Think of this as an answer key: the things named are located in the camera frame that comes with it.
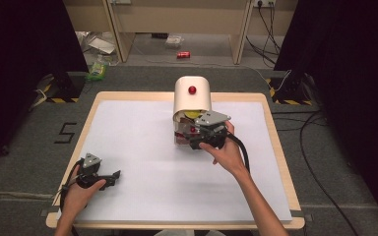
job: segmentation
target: person's right hand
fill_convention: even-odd
[[[225,126],[227,127],[228,131],[234,135],[234,126],[229,121],[225,121]],[[242,160],[238,144],[236,144],[230,138],[225,139],[225,144],[221,149],[216,149],[205,143],[200,143],[199,148],[207,151],[214,157],[213,164],[219,163],[232,175],[247,171]]]

